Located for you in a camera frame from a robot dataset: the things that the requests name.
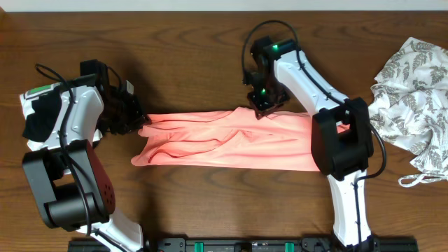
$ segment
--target wood grain surface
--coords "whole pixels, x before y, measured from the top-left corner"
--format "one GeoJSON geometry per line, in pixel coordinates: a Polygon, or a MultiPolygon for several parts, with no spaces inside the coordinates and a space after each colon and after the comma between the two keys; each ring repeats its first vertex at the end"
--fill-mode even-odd
{"type": "MultiPolygon", "coordinates": [[[[65,78],[98,59],[130,80],[149,113],[247,106],[239,56],[256,24],[282,19],[297,29],[310,62],[350,97],[372,101],[370,86],[410,36],[448,48],[448,13],[7,13],[0,29],[0,251],[66,251],[75,232],[48,229],[21,160],[29,151],[18,95],[51,81],[36,62],[65,78]]],[[[286,39],[270,25],[255,36],[286,39]]],[[[291,101],[285,110],[303,111],[291,101]]],[[[153,237],[298,237],[328,234],[333,205],[319,173],[210,167],[133,167],[146,140],[108,135],[96,152],[117,205],[153,237]]],[[[369,171],[379,167],[378,145],[369,171]]],[[[402,188],[413,154],[387,145],[388,165],[367,182],[367,218],[380,236],[413,235],[421,251],[448,251],[448,183],[402,188]]]]}

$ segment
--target green clip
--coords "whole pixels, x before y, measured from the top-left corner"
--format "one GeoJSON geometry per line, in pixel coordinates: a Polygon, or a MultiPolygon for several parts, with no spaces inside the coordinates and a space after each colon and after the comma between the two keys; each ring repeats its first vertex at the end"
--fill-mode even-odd
{"type": "Polygon", "coordinates": [[[33,95],[33,94],[36,94],[37,92],[49,90],[49,89],[51,89],[51,84],[45,85],[43,87],[36,87],[36,88],[33,88],[32,90],[28,91],[28,95],[33,95]]]}
{"type": "Polygon", "coordinates": [[[204,252],[204,244],[202,242],[195,242],[195,252],[204,252]]]}
{"type": "Polygon", "coordinates": [[[293,242],[285,243],[285,252],[294,252],[294,243],[293,242]]]}

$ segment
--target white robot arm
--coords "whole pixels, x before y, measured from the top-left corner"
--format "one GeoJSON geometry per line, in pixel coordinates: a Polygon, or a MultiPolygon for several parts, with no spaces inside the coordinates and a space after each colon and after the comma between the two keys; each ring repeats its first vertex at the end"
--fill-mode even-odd
{"type": "MultiPolygon", "coordinates": [[[[327,98],[315,84],[313,84],[302,68],[306,68],[311,76],[327,92],[340,100],[348,99],[345,94],[337,91],[313,68],[305,57],[305,53],[300,51],[302,66],[299,65],[296,51],[283,54],[274,61],[274,73],[276,79],[285,85],[297,97],[299,102],[305,107],[308,114],[313,116],[321,109],[333,109],[338,107],[331,99],[327,98]]],[[[338,181],[332,175],[328,175],[330,182],[333,207],[335,210],[335,224],[333,232],[344,246],[355,246],[358,244],[358,229],[356,217],[356,205],[354,194],[354,181],[356,178],[365,176],[366,171],[355,171],[344,177],[343,181],[338,181]]],[[[370,235],[370,229],[365,217],[364,203],[364,180],[358,182],[359,210],[361,223],[361,237],[365,241],[370,235]]]]}
{"type": "Polygon", "coordinates": [[[348,100],[346,95],[332,87],[292,40],[273,43],[269,37],[258,39],[251,47],[251,54],[257,62],[258,71],[248,73],[244,70],[244,75],[245,84],[253,86],[248,99],[257,117],[273,112],[289,99],[283,87],[297,97],[313,117],[311,152],[318,168],[330,182],[335,211],[334,235],[348,248],[357,246],[359,241],[366,241],[371,231],[365,216],[364,180],[357,183],[361,239],[354,183],[357,178],[366,175],[367,159],[373,154],[370,131],[366,124],[359,123],[368,119],[365,116],[367,105],[361,99],[348,100]],[[340,102],[329,99],[311,78],[340,102]],[[354,102],[360,114],[355,115],[345,108],[345,102],[354,102]],[[353,125],[349,132],[338,134],[336,126],[340,123],[353,125]]]}
{"type": "Polygon", "coordinates": [[[81,62],[80,68],[81,77],[67,83],[71,94],[60,82],[20,95],[27,119],[24,137],[29,139],[32,150],[25,154],[23,168],[48,227],[92,233],[113,252],[139,251],[144,246],[141,226],[116,208],[113,186],[92,145],[102,132],[126,134],[148,123],[149,118],[141,110],[129,81],[120,80],[119,87],[110,86],[108,67],[96,60],[81,62]],[[69,109],[72,98],[74,103],[69,109]],[[63,127],[65,149],[60,144],[63,127]],[[80,185],[53,183],[71,173],[66,165],[71,161],[63,157],[64,150],[78,165],[75,171],[80,185]],[[76,186],[83,188],[87,206],[81,201],[82,195],[72,190],[76,186]],[[84,207],[89,209],[89,221],[84,207]]]}

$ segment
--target salmon pink fabric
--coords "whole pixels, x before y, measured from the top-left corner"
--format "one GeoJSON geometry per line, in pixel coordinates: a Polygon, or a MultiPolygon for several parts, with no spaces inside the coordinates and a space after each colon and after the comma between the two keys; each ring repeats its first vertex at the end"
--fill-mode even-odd
{"type": "Polygon", "coordinates": [[[319,171],[307,113],[276,112],[257,120],[253,110],[237,108],[149,116],[153,124],[139,130],[148,143],[133,165],[319,171]]]}

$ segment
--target white floral fabric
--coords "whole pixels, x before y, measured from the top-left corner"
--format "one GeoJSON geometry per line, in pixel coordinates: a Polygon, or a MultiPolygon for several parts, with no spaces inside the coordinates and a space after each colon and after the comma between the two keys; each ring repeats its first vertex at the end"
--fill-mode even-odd
{"type": "Polygon", "coordinates": [[[448,50],[409,38],[375,80],[371,123],[383,140],[417,155],[410,163],[421,174],[400,185],[448,180],[448,50]]]}

